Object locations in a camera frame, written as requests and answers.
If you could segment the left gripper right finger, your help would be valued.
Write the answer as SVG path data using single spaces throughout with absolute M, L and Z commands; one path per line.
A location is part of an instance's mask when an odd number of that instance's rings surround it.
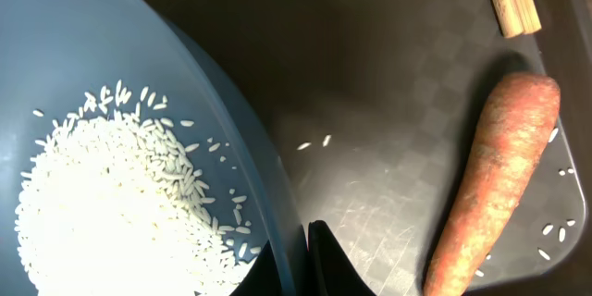
M 323 220 L 308 226 L 311 284 L 320 296 L 375 296 Z

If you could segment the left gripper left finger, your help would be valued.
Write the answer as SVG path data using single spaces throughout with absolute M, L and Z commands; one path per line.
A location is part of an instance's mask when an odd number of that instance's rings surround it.
M 269 242 L 265 244 L 250 271 L 230 296 L 281 296 L 276 261 Z

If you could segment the large blue plate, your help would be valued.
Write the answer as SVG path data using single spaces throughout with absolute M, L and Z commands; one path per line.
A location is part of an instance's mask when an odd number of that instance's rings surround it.
M 265 128 L 225 71 L 191 37 L 142 0 L 1 0 L 1 291 L 32 295 L 14 229 L 22 173 L 55 121 L 86 93 L 125 84 L 166 97 L 188 119 L 179 139 L 218 144 L 193 157 L 216 195 L 212 214 L 234 219 L 242 194 L 246 239 L 270 246 L 285 295 L 305 292 L 306 242 L 290 183 Z

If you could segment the white rice pile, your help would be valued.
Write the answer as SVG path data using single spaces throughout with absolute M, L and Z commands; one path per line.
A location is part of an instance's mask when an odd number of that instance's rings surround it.
M 229 295 L 262 245 L 242 217 L 245 197 L 218 202 L 198 153 L 225 162 L 213 140 L 184 143 L 168 100 L 122 83 L 87 92 L 54 120 L 21 172 L 18 257 L 41 295 Z

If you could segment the orange carrot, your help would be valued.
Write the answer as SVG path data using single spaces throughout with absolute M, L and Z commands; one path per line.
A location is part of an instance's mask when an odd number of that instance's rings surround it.
M 488 96 L 423 293 L 459 296 L 493 248 L 537 168 L 561 105 L 558 83 L 514 72 Z

